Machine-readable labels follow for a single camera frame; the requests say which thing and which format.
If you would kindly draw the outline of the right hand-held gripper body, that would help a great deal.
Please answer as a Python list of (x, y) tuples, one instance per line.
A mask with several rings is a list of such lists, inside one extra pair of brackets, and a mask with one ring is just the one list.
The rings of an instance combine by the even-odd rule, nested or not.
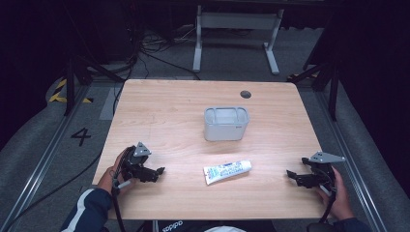
[(325, 152), (316, 152), (310, 158), (302, 158), (302, 163), (308, 165), (313, 175), (312, 181), (317, 182), (317, 187), (322, 189), (328, 196), (335, 195), (335, 173), (332, 164), (344, 162), (345, 157), (332, 155)]

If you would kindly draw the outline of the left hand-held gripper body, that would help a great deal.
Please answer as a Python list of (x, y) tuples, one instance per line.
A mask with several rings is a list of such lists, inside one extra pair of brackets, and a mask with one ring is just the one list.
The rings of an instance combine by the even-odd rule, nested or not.
[(148, 159), (151, 151), (142, 143), (138, 142), (126, 152), (125, 159), (121, 164), (121, 174), (125, 181), (128, 179), (137, 179), (139, 175), (148, 175), (144, 162)]

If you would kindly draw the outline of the person's left hand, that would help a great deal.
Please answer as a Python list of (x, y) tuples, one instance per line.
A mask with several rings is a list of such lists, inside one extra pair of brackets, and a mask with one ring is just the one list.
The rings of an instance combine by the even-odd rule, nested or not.
[[(102, 177), (98, 181), (98, 184), (97, 184), (98, 189), (103, 189), (103, 190), (107, 191), (108, 193), (111, 193), (112, 185), (113, 185), (113, 177), (116, 174), (117, 168), (120, 165), (120, 162), (121, 162), (121, 159), (122, 159), (123, 155), (124, 155), (124, 152), (122, 152), (116, 158), (113, 165), (106, 168), (106, 170), (103, 173)], [(127, 181), (125, 181), (121, 173), (118, 174), (117, 180), (119, 181), (120, 184), (125, 183), (125, 185), (120, 189), (121, 194), (125, 194), (127, 191), (132, 189), (136, 184), (136, 179), (128, 179)]]

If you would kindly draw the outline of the person's right hand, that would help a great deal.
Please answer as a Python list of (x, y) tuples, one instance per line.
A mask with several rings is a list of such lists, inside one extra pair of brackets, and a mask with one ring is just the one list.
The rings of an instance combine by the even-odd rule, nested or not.
[(353, 218), (354, 214), (350, 206), (347, 188), (340, 173), (333, 168), (335, 173), (335, 185), (337, 189), (336, 200), (333, 203), (330, 214), (337, 220)]

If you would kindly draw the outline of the white toothpaste tube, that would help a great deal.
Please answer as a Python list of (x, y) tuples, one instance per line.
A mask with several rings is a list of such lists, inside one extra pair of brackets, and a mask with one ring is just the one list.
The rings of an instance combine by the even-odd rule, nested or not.
[(203, 168), (205, 182), (211, 185), (215, 182), (249, 172), (252, 165), (249, 160), (234, 161), (216, 166), (207, 166)]

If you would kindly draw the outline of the white plastic container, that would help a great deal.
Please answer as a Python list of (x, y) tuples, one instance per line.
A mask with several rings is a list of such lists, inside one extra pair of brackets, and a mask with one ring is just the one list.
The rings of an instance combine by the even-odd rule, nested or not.
[(249, 123), (249, 113), (240, 106), (215, 106), (204, 110), (204, 138), (207, 141), (241, 140)]

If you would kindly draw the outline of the black metal stand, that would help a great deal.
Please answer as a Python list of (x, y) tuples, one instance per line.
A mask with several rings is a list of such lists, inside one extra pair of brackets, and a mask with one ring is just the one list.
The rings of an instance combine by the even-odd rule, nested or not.
[(115, 74), (112, 71), (104, 68), (100, 64), (92, 62), (84, 57), (73, 55), (66, 67), (66, 80), (67, 80), (67, 102), (66, 102), (66, 111), (65, 116), (68, 116), (73, 107), (75, 106), (75, 87), (74, 80), (77, 79), (80, 85), (90, 85), (93, 81), (91, 72), (89, 68), (92, 68), (98, 73), (101, 73), (103, 76), (108, 77), (110, 80), (123, 83), (124, 79)]
[(328, 102), (328, 111), (331, 118), (335, 121), (337, 108), (337, 89), (338, 89), (338, 71), (335, 64), (324, 63), (316, 65), (300, 74), (291, 74), (287, 77), (287, 81), (298, 83), (304, 79), (312, 77), (316, 74), (311, 88), (316, 92), (322, 92), (327, 85), (330, 85), (330, 96)]

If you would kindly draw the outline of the yellow black floor tape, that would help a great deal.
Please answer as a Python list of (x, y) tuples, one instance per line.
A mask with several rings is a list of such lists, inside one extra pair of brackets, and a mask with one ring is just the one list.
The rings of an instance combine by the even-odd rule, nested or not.
[(54, 92), (52, 93), (48, 101), (49, 102), (66, 102), (67, 98), (61, 96), (61, 92), (63, 88), (66, 86), (66, 84), (67, 84), (67, 78), (62, 77), (60, 81), (58, 82)]

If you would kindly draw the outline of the aluminium floor rail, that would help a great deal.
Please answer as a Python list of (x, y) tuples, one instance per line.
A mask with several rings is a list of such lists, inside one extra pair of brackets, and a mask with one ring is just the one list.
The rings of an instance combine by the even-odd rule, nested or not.
[(23, 215), (23, 211), (29, 208), (29, 205), (36, 194), (45, 173), (55, 157), (55, 151), (78, 109), (78, 105), (86, 97), (89, 89), (89, 86), (80, 86), (74, 94), (74, 106), (72, 111), (67, 116), (63, 116), (59, 122), (55, 133), (52, 135), (32, 174), (29, 176), (24, 189), (16, 200), (8, 217), (5, 219), (3, 226), (0, 228), (0, 232), (8, 232), (9, 230), (13, 231), (15, 227), (14, 223), (17, 222)]
[(373, 232), (387, 232), (385, 223), (374, 204), (365, 180), (360, 173), (358, 165), (352, 157), (352, 153), (348, 148), (346, 141), (344, 140), (341, 130), (337, 122), (333, 120), (331, 114), (329, 113), (325, 95), (322, 92), (315, 92), (314, 96), (325, 115), (326, 121), (337, 141), (337, 146), (340, 149), (341, 154), (346, 158), (344, 167), (359, 198), (361, 206), (366, 214), (367, 220), (370, 222), (370, 227), (372, 228)]

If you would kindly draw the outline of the white metal desk frame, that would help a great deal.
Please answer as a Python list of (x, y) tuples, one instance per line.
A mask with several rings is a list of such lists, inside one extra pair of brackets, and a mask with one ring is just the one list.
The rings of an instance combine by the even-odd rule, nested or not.
[(202, 56), (202, 30), (207, 29), (247, 29), (270, 30), (270, 39), (263, 44), (271, 73), (279, 74), (278, 64), (273, 47), (278, 35), (284, 10), (274, 14), (245, 14), (245, 13), (216, 13), (204, 12), (202, 6), (197, 7), (195, 33), (196, 42), (193, 55), (192, 70), (199, 73), (201, 70)]

